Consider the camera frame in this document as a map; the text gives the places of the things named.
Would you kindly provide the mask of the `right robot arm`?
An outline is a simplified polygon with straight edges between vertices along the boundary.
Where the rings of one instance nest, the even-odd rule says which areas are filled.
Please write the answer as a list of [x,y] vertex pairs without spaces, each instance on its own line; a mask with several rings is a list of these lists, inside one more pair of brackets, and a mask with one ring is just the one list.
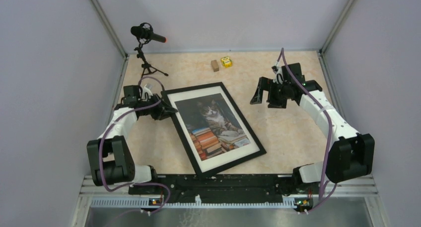
[[306,80],[299,63],[272,67],[275,78],[260,77],[251,104],[263,101],[268,92],[269,108],[286,108],[295,101],[306,111],[329,142],[326,160],[293,169],[291,187],[305,193],[311,183],[339,183],[369,175],[372,172],[375,140],[371,134],[361,134],[331,105],[321,85]]

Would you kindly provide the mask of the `cat photo print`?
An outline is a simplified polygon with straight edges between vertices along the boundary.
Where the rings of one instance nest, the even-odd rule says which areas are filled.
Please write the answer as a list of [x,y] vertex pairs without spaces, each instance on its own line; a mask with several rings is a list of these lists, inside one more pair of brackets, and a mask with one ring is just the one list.
[[251,143],[222,94],[180,100],[175,105],[200,160]]

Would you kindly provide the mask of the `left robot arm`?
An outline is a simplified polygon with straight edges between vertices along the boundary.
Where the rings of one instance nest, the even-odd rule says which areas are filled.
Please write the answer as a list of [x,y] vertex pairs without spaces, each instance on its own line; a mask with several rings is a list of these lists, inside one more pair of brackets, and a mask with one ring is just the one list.
[[128,85],[123,92],[124,96],[115,107],[106,130],[87,143],[92,180],[96,186],[140,183],[142,190],[153,194],[159,188],[156,170],[151,165],[135,164],[127,140],[139,117],[164,120],[177,113],[177,109],[152,93],[148,85],[143,88]]

